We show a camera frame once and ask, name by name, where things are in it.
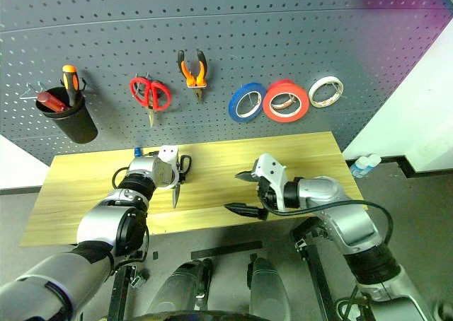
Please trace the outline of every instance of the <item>pegboard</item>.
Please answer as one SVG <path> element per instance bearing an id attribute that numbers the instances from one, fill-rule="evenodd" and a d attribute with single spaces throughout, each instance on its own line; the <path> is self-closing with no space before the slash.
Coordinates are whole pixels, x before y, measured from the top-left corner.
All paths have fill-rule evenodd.
<path id="1" fill-rule="evenodd" d="M 62 153 L 245 139 L 332 130 L 345 148 L 389 98 L 452 18 L 448 0 L 2 0 L 1 133 L 45 163 Z M 197 104 L 176 52 L 205 52 L 208 88 Z M 20 100 L 26 83 L 59 86 L 74 64 L 88 86 L 99 130 L 75 144 Z M 130 95 L 149 72 L 173 94 L 149 127 Z M 290 78 L 306 90 L 337 76 L 344 96 L 291 124 L 264 113 L 246 124 L 228 116 L 232 94 L 251 81 Z"/>

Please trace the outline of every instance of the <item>black cable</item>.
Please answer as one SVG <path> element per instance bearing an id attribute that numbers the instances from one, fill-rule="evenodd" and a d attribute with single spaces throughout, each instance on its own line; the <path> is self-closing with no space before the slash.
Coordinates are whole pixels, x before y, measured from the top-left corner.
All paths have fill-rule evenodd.
<path id="1" fill-rule="evenodd" d="M 337 314 L 339 317 L 343 319 L 343 316 L 345 315 L 343 313 L 343 307 L 347 305 L 349 302 L 348 298 L 339 298 L 337 301 L 335 301 L 335 305 L 337 307 Z"/>
<path id="2" fill-rule="evenodd" d="M 118 173 L 120 173 L 123 170 L 127 170 L 127 169 L 129 169 L 129 167 L 122 167 L 122 168 L 120 168 L 120 169 L 115 171 L 115 173 L 112 176 L 112 187 L 113 187 L 113 189 L 117 189 L 117 186 L 115 184 L 115 180 L 116 180 L 116 176 L 118 175 Z"/>
<path id="3" fill-rule="evenodd" d="M 149 247 L 149 229 L 148 229 L 148 226 L 147 228 L 145 229 L 145 234 L 147 236 L 147 241 L 146 241 L 146 247 L 144 249 L 144 254 L 142 256 L 142 258 L 140 259 L 127 259 L 125 261 L 122 261 L 120 263 L 118 263 L 112 270 L 112 273 L 115 273 L 121 266 L 124 266 L 125 264 L 129 264 L 129 263 L 133 263 L 133 262 L 144 262 L 146 259 L 147 259 L 147 256 L 148 256 L 148 247 Z"/>
<path id="4" fill-rule="evenodd" d="M 320 206 L 314 206 L 314 207 L 311 207 L 311 208 L 306 208 L 306 209 L 296 210 L 296 211 L 279 211 L 277 209 L 271 208 L 268 205 L 268 203 L 266 202 L 265 199 L 262 199 L 260 197 L 260 200 L 261 200 L 261 203 L 263 204 L 264 209 L 266 209 L 270 213 L 272 213 L 274 215 L 278 215 L 278 216 L 296 216 L 296 215 L 302 215 L 302 214 L 307 214 L 307 213 L 314 213 L 316 211 L 321 211 L 321 210 L 324 210 L 324 209 L 333 208 L 335 206 L 346 206 L 346 205 L 349 205 L 349 204 L 364 204 L 366 206 L 372 206 L 374 208 L 378 208 L 386 216 L 386 218 L 387 218 L 387 232 L 386 232 L 385 239 L 384 239 L 384 243 L 386 245 L 389 244 L 391 235 L 392 235 L 392 233 L 394 231 L 394 220 L 392 219 L 389 211 L 387 209 L 385 209 L 383 206 L 380 206 L 380 205 L 378 205 L 376 203 L 373 203 L 373 202 L 370 202 L 370 201 L 365 201 L 363 199 L 349 199 L 349 200 L 346 200 L 346 201 L 332 202 L 332 203 L 327 203 L 327 204 L 323 204 L 323 205 L 320 205 Z"/>
<path id="5" fill-rule="evenodd" d="M 189 160 L 189 164 L 188 164 L 187 168 L 184 170 L 184 160 L 186 160 L 186 159 Z M 179 171 L 181 172 L 182 175 L 187 175 L 190 168 L 192 167 L 192 157 L 190 157 L 189 155 L 181 155 L 179 163 L 180 163 Z"/>
<path id="6" fill-rule="evenodd" d="M 351 311 L 352 302 L 354 301 L 355 295 L 357 294 L 359 288 L 355 285 L 354 290 L 352 290 L 351 297 L 349 298 L 348 305 L 346 306 L 345 314 L 343 315 L 343 319 L 341 321 L 348 321 L 349 320 L 349 313 Z"/>

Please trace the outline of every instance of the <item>blade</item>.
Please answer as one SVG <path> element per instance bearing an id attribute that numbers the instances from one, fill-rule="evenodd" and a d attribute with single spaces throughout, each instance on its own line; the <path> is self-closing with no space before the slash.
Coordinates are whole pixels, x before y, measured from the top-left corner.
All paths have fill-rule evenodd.
<path id="1" fill-rule="evenodd" d="M 181 185 L 178 183 L 178 184 L 173 188 L 173 209 L 176 208 L 176 204 L 178 203 L 180 187 L 181 187 Z"/>
<path id="2" fill-rule="evenodd" d="M 265 209 L 259 209 L 257 206 L 248 206 L 245 203 L 227 203 L 224 204 L 224 207 L 240 216 L 259 218 L 264 221 L 268 217 L 268 211 Z"/>
<path id="3" fill-rule="evenodd" d="M 149 117 L 149 125 L 151 125 L 151 128 L 154 125 L 154 110 L 148 109 L 148 117 Z"/>
<path id="4" fill-rule="evenodd" d="M 258 178 L 252 176 L 252 172 L 250 170 L 248 171 L 241 171 L 240 173 L 235 174 L 235 178 L 238 178 L 243 181 L 247 182 L 257 182 Z"/>
<path id="5" fill-rule="evenodd" d="M 193 93 L 195 94 L 195 97 L 197 98 L 197 101 L 199 103 L 201 103 L 202 100 L 203 100 L 203 92 L 202 92 L 202 90 L 200 88 L 194 88 L 193 89 Z"/>

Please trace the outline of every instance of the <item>cable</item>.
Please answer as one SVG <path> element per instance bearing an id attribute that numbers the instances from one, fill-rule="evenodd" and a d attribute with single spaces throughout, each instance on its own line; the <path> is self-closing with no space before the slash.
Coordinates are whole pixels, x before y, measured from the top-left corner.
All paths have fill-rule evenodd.
<path id="1" fill-rule="evenodd" d="M 127 170 L 127 169 L 129 169 L 129 167 L 122 167 L 122 168 L 120 168 L 120 169 L 115 171 L 115 173 L 112 176 L 112 187 L 113 187 L 113 189 L 117 189 L 117 186 L 115 184 L 116 175 L 118 175 L 118 173 L 120 173 L 121 171 Z"/>
<path id="2" fill-rule="evenodd" d="M 297 211 L 279 211 L 277 209 L 271 208 L 268 205 L 268 203 L 266 202 L 266 200 L 263 199 L 262 197 L 260 197 L 260 200 L 261 200 L 261 203 L 263 204 L 264 209 L 266 209 L 270 213 L 272 213 L 274 215 L 278 215 L 278 216 L 296 216 L 296 215 L 302 215 L 302 214 L 307 214 L 307 213 L 314 213 L 316 211 L 333 208 L 335 206 L 346 206 L 346 205 L 349 205 L 349 204 L 364 204 L 366 206 L 372 206 L 374 208 L 380 209 L 384 213 L 384 215 L 386 216 L 386 218 L 387 218 L 387 232 L 386 232 L 385 239 L 384 239 L 384 243 L 386 245 L 389 244 L 389 241 L 390 241 L 390 238 L 391 238 L 391 234 L 394 231 L 394 220 L 392 219 L 389 211 L 387 209 L 385 209 L 383 206 L 380 206 L 380 205 L 378 205 L 376 203 L 373 203 L 373 202 L 365 201 L 363 199 L 349 199 L 349 200 L 346 200 L 346 201 L 332 202 L 332 203 L 327 203 L 327 204 L 323 204 L 323 205 L 320 205 L 320 206 L 314 206 L 314 207 L 311 207 L 311 208 L 306 208 L 306 209 L 297 210 Z"/>
<path id="3" fill-rule="evenodd" d="M 129 263 L 133 263 L 133 262 L 144 262 L 146 259 L 147 259 L 147 256 L 148 256 L 148 247 L 149 247 L 149 229 L 148 229 L 148 226 L 147 228 L 145 229 L 145 234 L 147 236 L 147 241 L 146 241 L 146 247 L 145 247 L 145 250 L 144 250 L 144 254 L 142 256 L 142 258 L 140 259 L 127 259 L 125 261 L 122 261 L 120 263 L 118 263 L 112 270 L 112 273 L 115 273 L 121 266 L 124 266 L 125 264 L 129 264 Z"/>
<path id="4" fill-rule="evenodd" d="M 184 170 L 184 160 L 189 160 L 189 164 L 185 170 Z M 181 158 L 179 160 L 179 168 L 180 168 L 179 171 L 180 171 L 181 175 L 186 176 L 191 167 L 192 167 L 192 157 L 189 155 L 181 155 Z"/>
<path id="5" fill-rule="evenodd" d="M 346 306 L 345 314 L 343 315 L 343 319 L 341 319 L 341 321 L 349 320 L 348 317 L 349 317 L 349 313 L 351 311 L 352 302 L 354 301 L 355 295 L 357 294 L 358 290 L 359 290 L 359 288 L 357 287 L 357 285 L 355 285 L 354 289 L 352 290 L 351 297 L 349 298 L 348 305 Z"/>

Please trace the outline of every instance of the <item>orange screwdriver handle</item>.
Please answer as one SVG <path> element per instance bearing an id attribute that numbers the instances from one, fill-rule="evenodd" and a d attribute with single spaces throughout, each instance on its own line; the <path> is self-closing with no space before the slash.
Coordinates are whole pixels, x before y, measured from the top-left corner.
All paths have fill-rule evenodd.
<path id="1" fill-rule="evenodd" d="M 77 93 L 79 93 L 79 77 L 74 65 L 63 66 L 63 84 L 68 92 L 69 106 L 73 107 L 76 104 Z"/>

